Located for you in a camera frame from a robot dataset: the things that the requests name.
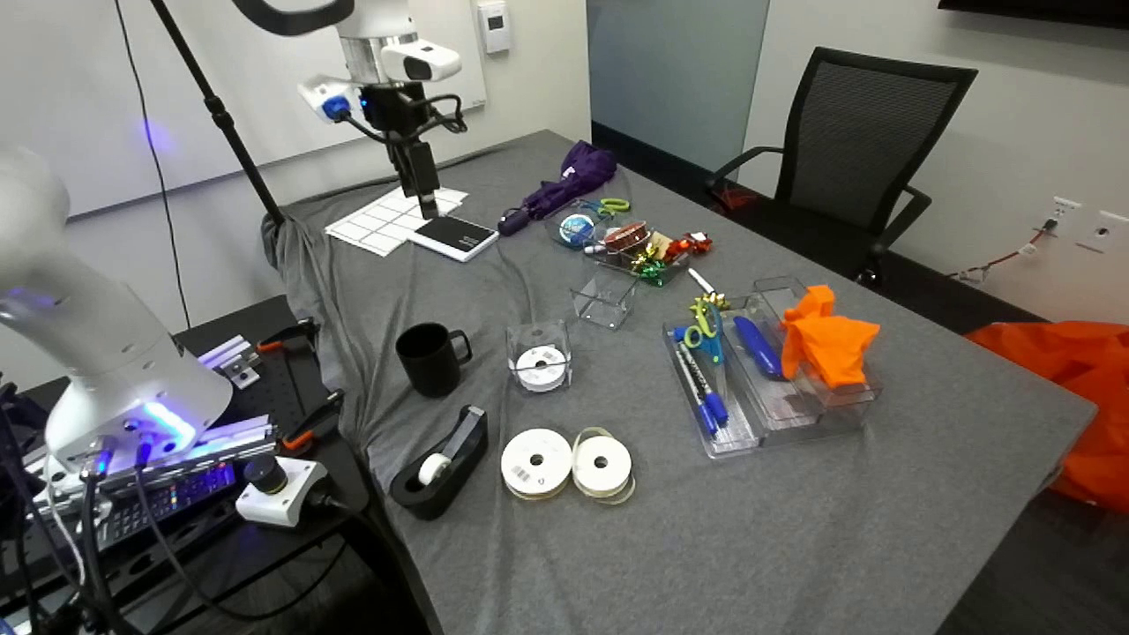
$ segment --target black office chair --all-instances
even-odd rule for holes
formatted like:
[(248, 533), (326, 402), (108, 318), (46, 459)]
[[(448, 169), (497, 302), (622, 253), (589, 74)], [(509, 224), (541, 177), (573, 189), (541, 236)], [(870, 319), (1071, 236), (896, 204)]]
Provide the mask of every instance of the black office chair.
[[(816, 50), (787, 115), (784, 148), (749, 148), (710, 177), (710, 198), (743, 224), (816, 262), (847, 258), (854, 277), (883, 281), (877, 258), (932, 204), (911, 177), (942, 137), (978, 71)], [(750, 204), (725, 177), (784, 151), (774, 204)]]

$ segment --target plastic bag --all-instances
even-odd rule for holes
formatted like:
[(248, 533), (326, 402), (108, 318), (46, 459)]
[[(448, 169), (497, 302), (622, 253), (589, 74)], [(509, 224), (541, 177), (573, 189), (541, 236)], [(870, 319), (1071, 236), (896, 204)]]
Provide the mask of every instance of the plastic bag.
[(987, 323), (978, 346), (1096, 406), (1062, 460), (1057, 493), (1129, 512), (1129, 329), (1127, 323)]

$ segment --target black mug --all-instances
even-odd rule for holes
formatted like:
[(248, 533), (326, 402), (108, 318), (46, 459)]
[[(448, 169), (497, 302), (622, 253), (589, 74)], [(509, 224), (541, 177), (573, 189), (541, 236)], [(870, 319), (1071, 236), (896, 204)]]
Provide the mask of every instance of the black mug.
[(451, 396), (460, 385), (460, 365), (474, 357), (466, 332), (448, 332), (433, 319), (406, 329), (395, 337), (395, 352), (411, 388), (427, 399)]

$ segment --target gray tablecloth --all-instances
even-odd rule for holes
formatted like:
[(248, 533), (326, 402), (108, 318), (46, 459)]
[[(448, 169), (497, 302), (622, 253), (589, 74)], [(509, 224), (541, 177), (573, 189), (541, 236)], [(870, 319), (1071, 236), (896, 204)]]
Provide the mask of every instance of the gray tablecloth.
[[(567, 141), (535, 135), (441, 177), (469, 189), (460, 216), (491, 224), (564, 151)], [(1055, 385), (626, 171), (610, 189), (630, 193), (634, 216), (717, 238), (700, 271), (720, 288), (830, 281), (847, 315), (883, 323), (863, 424), (710, 460), (660, 337), (694, 296), (691, 277), (643, 288), (622, 332), (573, 323), (573, 388), (521, 396), (509, 385), (506, 329), (567, 318), (589, 265), (544, 224), (469, 265), (415, 248), (381, 262), (322, 236), (386, 189), (288, 206), (299, 222), (281, 232), (281, 277), (294, 306), (326, 319), (326, 357), (340, 358), (328, 380), (348, 392), (342, 429), (386, 485), (460, 406), (491, 413), (491, 455), (448, 515), (419, 522), (388, 505), (443, 631), (934, 631), (1091, 415)], [(474, 337), (466, 380), (443, 402), (411, 396), (395, 358), (393, 342), (411, 319)], [(506, 493), (497, 455), (511, 432), (589, 424), (634, 452), (630, 505), (594, 507), (573, 491), (528, 507)]]

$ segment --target orange cloth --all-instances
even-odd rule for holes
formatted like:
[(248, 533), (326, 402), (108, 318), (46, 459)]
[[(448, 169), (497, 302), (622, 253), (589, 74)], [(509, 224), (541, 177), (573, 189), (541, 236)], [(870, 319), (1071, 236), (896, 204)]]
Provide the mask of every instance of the orange cloth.
[(797, 376), (801, 365), (825, 388), (856, 388), (867, 380), (863, 358), (877, 323), (837, 315), (837, 292), (830, 284), (809, 284), (809, 292), (784, 315), (784, 376)]
[(978, 346), (1096, 402), (1096, 415), (1068, 447), (1057, 493), (1129, 512), (1129, 329), (1127, 323), (987, 323)]

